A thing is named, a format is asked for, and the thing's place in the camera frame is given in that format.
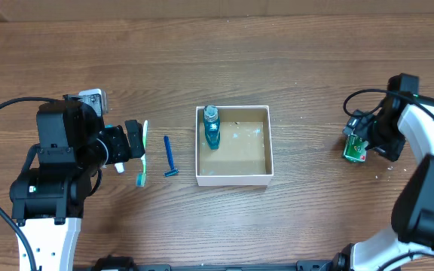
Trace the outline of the green white toothbrush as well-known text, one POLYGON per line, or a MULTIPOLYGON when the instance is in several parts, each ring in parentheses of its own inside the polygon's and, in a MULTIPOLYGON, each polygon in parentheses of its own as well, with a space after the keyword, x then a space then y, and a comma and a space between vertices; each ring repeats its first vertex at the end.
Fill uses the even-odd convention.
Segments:
MULTIPOLYGON (((142 131, 142 143, 144 148, 146 148, 147 135, 148 135, 148 121, 145 120, 143 123, 143 131, 142 131)), ((140 160, 142 162, 142 171, 137 175, 136 186, 144 187, 146 183, 146 156, 143 155, 140 158, 140 160)))

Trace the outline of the blue disposable razor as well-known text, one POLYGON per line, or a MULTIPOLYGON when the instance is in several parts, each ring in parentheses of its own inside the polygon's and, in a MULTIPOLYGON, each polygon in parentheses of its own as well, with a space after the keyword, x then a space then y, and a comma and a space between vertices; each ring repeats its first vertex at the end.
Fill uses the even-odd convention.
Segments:
POLYGON ((166 148, 166 154, 167 154, 167 162, 169 164, 170 170, 164 173, 165 177, 170 177, 173 175, 177 175, 179 173, 178 169, 174 165, 173 161, 173 153, 172 148, 170 144, 170 139, 167 135, 164 136, 164 144, 166 148))

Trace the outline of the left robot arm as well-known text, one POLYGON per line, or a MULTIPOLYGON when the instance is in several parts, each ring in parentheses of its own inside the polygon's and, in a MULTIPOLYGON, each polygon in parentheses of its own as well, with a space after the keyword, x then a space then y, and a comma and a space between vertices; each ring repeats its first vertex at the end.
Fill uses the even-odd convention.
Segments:
POLYGON ((71 270, 81 231, 84 201, 95 194, 104 165, 145 154, 143 126, 128 120, 106 126, 102 108, 78 99, 48 102, 36 115, 39 143, 11 185, 11 217, 29 247, 21 259, 35 258, 36 270, 71 270))

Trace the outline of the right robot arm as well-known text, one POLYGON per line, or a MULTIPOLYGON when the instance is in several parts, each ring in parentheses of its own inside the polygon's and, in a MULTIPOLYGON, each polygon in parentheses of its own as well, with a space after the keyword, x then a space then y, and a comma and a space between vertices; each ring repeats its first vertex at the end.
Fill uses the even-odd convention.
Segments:
POLYGON ((343 156, 365 161, 369 150, 395 162, 410 145, 417 168, 393 206, 390 225, 349 244, 323 270, 398 270, 419 257, 434 257, 434 98, 419 94, 419 78, 388 80, 384 98, 370 111, 349 113, 343 156))

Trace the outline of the blue mouthwash bottle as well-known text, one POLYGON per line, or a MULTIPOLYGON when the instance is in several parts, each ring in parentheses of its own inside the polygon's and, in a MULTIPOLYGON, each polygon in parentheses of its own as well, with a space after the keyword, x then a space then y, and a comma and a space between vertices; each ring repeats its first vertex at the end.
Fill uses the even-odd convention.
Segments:
POLYGON ((219 110, 214 105, 208 105, 203 111, 204 135, 211 150, 217 150, 220 145, 219 110))

